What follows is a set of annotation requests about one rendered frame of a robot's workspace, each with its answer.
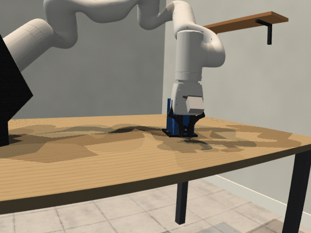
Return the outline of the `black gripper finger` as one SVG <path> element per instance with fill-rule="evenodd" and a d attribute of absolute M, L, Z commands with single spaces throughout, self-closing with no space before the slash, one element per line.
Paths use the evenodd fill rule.
<path fill-rule="evenodd" d="M 199 119 L 202 119 L 205 117 L 205 113 L 203 111 L 202 114 L 200 115 L 190 115 L 190 122 L 188 123 L 188 128 L 189 128 L 189 131 L 187 132 L 187 135 L 189 137 L 192 137 L 192 134 L 193 134 L 193 131 L 194 131 L 194 125 L 195 123 L 199 120 Z"/>
<path fill-rule="evenodd" d="M 177 123 L 178 123 L 178 131 L 177 133 L 179 134 L 180 137 L 184 136 L 184 125 L 183 125 L 183 115 L 177 115 L 175 116 L 173 114 L 173 105 L 171 106 L 167 116 L 173 118 Z"/>

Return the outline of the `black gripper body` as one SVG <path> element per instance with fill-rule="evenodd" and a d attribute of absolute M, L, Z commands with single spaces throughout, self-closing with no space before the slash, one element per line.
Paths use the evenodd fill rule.
<path fill-rule="evenodd" d="M 176 115 L 200 115 L 191 114 L 187 111 L 186 99 L 183 96 L 202 96 L 203 90 L 200 83 L 176 82 L 173 84 L 171 104 L 173 105 L 173 113 Z"/>

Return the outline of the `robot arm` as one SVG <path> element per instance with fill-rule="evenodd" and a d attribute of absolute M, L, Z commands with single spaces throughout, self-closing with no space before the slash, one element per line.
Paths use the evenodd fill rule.
<path fill-rule="evenodd" d="M 72 48 L 78 40 L 77 12 L 97 23 L 120 21 L 138 5 L 138 23 L 153 30 L 173 21 L 176 44 L 175 80 L 198 83 L 203 67 L 220 67 L 225 50 L 213 31 L 196 25 L 192 7 L 169 3 L 159 13 L 160 0 L 44 0 L 46 21 L 34 19 L 3 38 L 20 72 L 51 47 Z M 53 29 L 55 30 L 53 30 Z"/>

